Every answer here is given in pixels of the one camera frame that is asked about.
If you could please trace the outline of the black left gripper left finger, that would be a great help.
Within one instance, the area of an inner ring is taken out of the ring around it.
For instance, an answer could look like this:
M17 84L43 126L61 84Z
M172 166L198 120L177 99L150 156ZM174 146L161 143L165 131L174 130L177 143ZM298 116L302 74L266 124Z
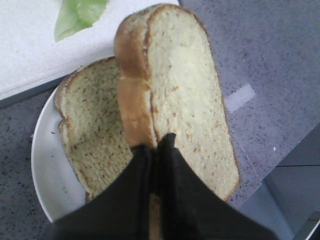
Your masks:
M140 146L116 180L94 200L56 220L44 240L147 240L152 151Z

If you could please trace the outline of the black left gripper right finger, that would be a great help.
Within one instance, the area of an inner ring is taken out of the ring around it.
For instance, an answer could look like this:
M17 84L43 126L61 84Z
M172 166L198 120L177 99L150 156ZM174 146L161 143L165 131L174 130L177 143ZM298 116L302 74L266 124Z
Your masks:
M165 240L276 240L268 228L216 196L175 147L174 133L158 146L162 236Z

